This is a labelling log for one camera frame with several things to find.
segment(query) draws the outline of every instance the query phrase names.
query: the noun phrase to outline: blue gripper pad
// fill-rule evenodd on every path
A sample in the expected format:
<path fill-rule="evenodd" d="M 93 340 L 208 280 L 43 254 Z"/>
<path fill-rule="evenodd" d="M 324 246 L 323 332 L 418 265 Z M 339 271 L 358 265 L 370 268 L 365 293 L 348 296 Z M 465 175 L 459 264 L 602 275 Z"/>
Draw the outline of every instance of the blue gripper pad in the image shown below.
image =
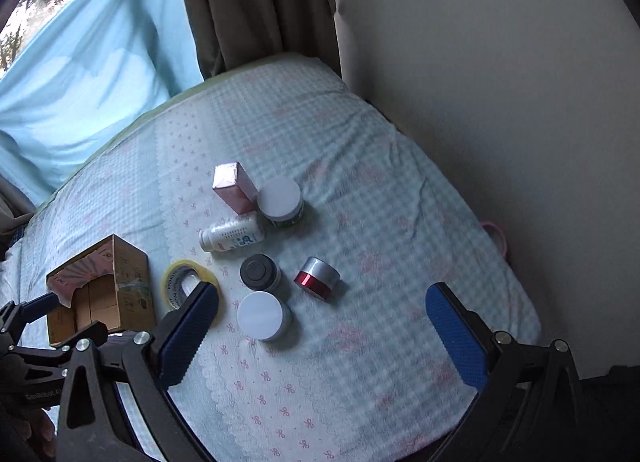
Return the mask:
<path fill-rule="evenodd" d="M 465 384 L 482 391 L 487 380 L 486 355 L 471 330 L 462 321 L 438 285 L 425 297 L 427 316 Z"/>
<path fill-rule="evenodd" d="M 20 311 L 20 317 L 25 323 L 33 323 L 42 316 L 46 316 L 49 312 L 53 312 L 59 306 L 58 296 L 53 292 L 47 292 L 39 298 L 25 303 Z"/>
<path fill-rule="evenodd" d="M 158 381 L 165 390 L 182 381 L 218 313 L 218 290 L 212 283 L 206 285 L 195 300 L 187 298 L 184 302 L 183 306 L 188 305 L 187 312 L 180 318 L 158 353 Z"/>

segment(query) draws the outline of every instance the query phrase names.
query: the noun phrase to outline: pink object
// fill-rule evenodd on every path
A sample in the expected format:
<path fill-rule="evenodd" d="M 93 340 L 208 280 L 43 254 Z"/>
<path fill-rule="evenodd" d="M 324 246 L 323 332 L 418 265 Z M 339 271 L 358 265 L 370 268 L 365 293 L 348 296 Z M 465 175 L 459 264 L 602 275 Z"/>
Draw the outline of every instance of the pink object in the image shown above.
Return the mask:
<path fill-rule="evenodd" d="M 482 228 L 487 232 L 489 236 L 491 236 L 492 240 L 495 243 L 495 246 L 500 251 L 502 257 L 506 260 L 507 254 L 509 252 L 509 245 L 507 243 L 507 237 L 504 235 L 504 232 L 500 227 L 498 227 L 493 222 L 480 222 Z"/>
<path fill-rule="evenodd" d="M 59 270 L 47 280 L 47 287 L 58 295 L 60 303 L 71 308 L 76 288 L 107 274 L 113 274 L 111 242 Z"/>
<path fill-rule="evenodd" d="M 216 166 L 213 173 L 213 191 L 238 215 L 256 209 L 258 190 L 239 162 Z"/>

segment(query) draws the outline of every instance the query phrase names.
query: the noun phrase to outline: human hand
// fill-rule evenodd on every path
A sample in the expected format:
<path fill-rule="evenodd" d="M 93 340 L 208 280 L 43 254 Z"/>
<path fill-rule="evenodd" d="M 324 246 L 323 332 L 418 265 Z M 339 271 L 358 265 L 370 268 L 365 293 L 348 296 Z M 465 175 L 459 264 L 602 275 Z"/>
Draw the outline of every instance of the human hand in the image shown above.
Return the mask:
<path fill-rule="evenodd" d="M 25 410 L 22 418 L 10 416 L 9 420 L 23 440 L 32 439 L 49 457 L 56 455 L 56 427 L 44 410 Z"/>

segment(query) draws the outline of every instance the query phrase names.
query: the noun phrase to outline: white bottle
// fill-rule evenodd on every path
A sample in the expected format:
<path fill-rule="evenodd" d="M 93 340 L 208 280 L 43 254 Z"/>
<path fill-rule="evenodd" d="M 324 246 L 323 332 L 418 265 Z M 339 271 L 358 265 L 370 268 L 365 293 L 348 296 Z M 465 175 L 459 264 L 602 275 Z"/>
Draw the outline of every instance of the white bottle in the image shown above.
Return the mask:
<path fill-rule="evenodd" d="M 240 215 L 200 231 L 200 247 L 203 251 L 230 251 L 250 246 L 264 239 L 264 232 L 254 212 Z"/>

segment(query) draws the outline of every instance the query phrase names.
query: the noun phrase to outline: bottle cap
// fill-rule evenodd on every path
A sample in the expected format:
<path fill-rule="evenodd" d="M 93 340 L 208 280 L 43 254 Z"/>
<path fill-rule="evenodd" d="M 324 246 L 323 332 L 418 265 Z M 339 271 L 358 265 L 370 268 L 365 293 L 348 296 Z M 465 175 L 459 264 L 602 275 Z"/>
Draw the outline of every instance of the bottle cap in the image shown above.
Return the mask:
<path fill-rule="evenodd" d="M 289 308 L 268 292 L 252 292 L 238 307 L 238 325 L 258 341 L 276 339 L 289 326 Z"/>
<path fill-rule="evenodd" d="M 240 279 L 252 290 L 271 292 L 280 281 L 280 269 L 264 254 L 254 254 L 242 262 Z"/>
<path fill-rule="evenodd" d="M 258 207 L 272 222 L 294 219 L 302 210 L 300 186 L 290 178 L 274 177 L 260 188 Z"/>

